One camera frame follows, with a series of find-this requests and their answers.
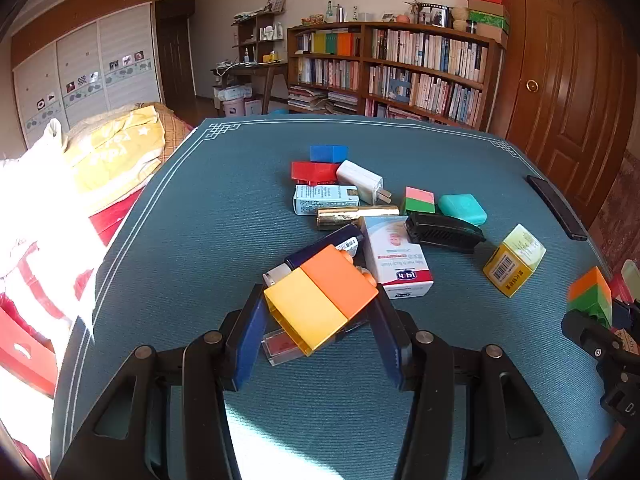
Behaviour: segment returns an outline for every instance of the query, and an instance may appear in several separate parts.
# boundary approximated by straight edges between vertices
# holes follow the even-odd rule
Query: gold cylinder
[[[399,215],[397,205],[364,205],[360,207],[326,207],[318,209],[319,231],[329,231],[355,222],[363,216]]]

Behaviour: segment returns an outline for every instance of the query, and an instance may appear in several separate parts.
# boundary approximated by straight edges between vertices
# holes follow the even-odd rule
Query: pink block
[[[433,193],[431,191],[423,191],[421,189],[416,189],[415,187],[407,187],[404,192],[404,196],[415,200],[421,200],[422,202],[427,202],[429,204],[435,204]]]

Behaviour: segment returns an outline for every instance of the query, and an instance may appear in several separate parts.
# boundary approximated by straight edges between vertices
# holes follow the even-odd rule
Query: bookshelf
[[[298,40],[300,36],[309,34],[319,30],[330,32],[334,29],[341,29],[351,33],[352,51],[350,56],[337,54],[322,54],[317,52],[306,52],[304,54],[296,54],[298,50]],[[427,66],[421,66],[418,64],[411,64],[406,62],[400,62],[397,60],[378,59],[372,56],[372,45],[374,41],[379,41],[378,38],[374,38],[373,35],[378,30],[389,31],[408,31],[410,33],[423,33],[425,35],[439,36],[446,38],[449,46],[452,44],[452,40],[467,42],[469,44],[476,44],[476,49],[486,48],[484,54],[484,79],[482,82],[478,80],[472,80],[455,73],[449,73],[448,71],[437,70],[435,68],[428,68]],[[498,67],[500,65],[500,46],[491,38],[484,36],[478,36],[477,34],[470,34],[468,32],[461,32],[453,30],[452,28],[434,27],[433,25],[416,25],[413,23],[388,23],[388,22],[343,22],[343,23],[322,23],[320,25],[299,25],[287,29],[287,52],[289,57],[288,62],[288,75],[287,80],[289,86],[300,85],[308,86],[310,88],[321,88],[330,91],[343,92],[358,97],[358,114],[364,115],[366,113],[367,100],[371,100],[378,104],[389,105],[399,110],[405,110],[417,116],[434,120],[441,124],[448,124],[450,126],[460,126],[463,128],[472,128],[475,130],[485,131],[489,116],[491,113],[492,101],[494,99],[495,87],[498,79]],[[328,60],[329,62],[357,62],[357,89],[344,89],[334,86],[325,86],[321,84],[304,83],[298,80],[298,62],[300,59],[320,59]],[[419,107],[410,105],[405,102],[394,100],[388,96],[378,95],[369,92],[370,86],[370,67],[380,67],[380,71],[393,68],[401,71],[409,71],[411,74],[417,74],[419,80],[421,75],[430,76],[429,81],[442,81],[447,84],[447,91],[454,89],[455,85],[462,87],[470,94],[473,91],[474,99],[478,101],[477,112],[475,113],[475,120],[472,124],[463,123],[448,116],[448,111],[445,110],[445,104],[440,107],[440,111],[444,114],[433,112],[425,107]],[[444,103],[446,103],[447,96],[444,95]],[[308,110],[290,105],[290,111],[292,112],[306,112]]]
[[[251,16],[242,22],[234,23],[233,26],[238,28],[238,44],[234,45],[234,48],[238,49],[238,61],[242,61],[244,58],[244,51],[249,53],[249,61],[262,62],[262,56],[270,53],[274,50],[274,44],[281,40],[259,40],[259,34],[261,28],[265,28],[271,25],[276,28],[275,17],[281,12],[258,12],[255,16]]]

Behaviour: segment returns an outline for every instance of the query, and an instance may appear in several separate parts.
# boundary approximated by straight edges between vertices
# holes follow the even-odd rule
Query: desk
[[[282,74],[287,80],[287,62],[278,61],[274,63],[258,63],[256,65],[236,65],[232,66],[222,76],[222,88],[226,88],[226,83],[230,75],[239,76],[263,76],[264,90],[262,91],[262,115],[269,111],[269,101],[271,100],[271,88],[273,87],[273,77]]]
[[[60,373],[52,466],[133,348],[185,345],[240,308],[265,269],[322,237],[296,216],[292,160],[310,144],[347,144],[350,159],[382,174],[397,201],[410,185],[436,196],[472,193],[488,215],[474,254],[425,247],[434,285],[396,300],[418,327],[450,345],[500,344],[520,369],[584,478],[610,420],[599,406],[593,360],[562,336],[567,286],[601,265],[590,242],[569,240],[524,180],[537,174],[510,144],[470,130],[415,121],[295,115],[206,120],[146,186],[108,251],[96,283],[95,341],[78,322]],[[482,274],[521,222],[547,248],[512,298]],[[277,367],[260,354],[242,392],[225,393],[244,480],[384,480],[393,475],[411,405],[386,378],[368,327]],[[456,396],[456,409],[463,399]],[[184,478],[178,405],[170,473]],[[463,428],[450,478],[460,478]]]

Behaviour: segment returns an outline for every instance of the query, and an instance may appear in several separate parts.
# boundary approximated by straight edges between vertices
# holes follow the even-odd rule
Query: brass door handle
[[[540,88],[540,87],[538,86],[538,83],[536,83],[535,81],[533,81],[533,79],[529,79],[529,80],[527,81],[526,86],[527,86],[527,90],[529,90],[529,92],[531,92],[532,94],[535,94],[535,93],[538,91],[538,89]]]

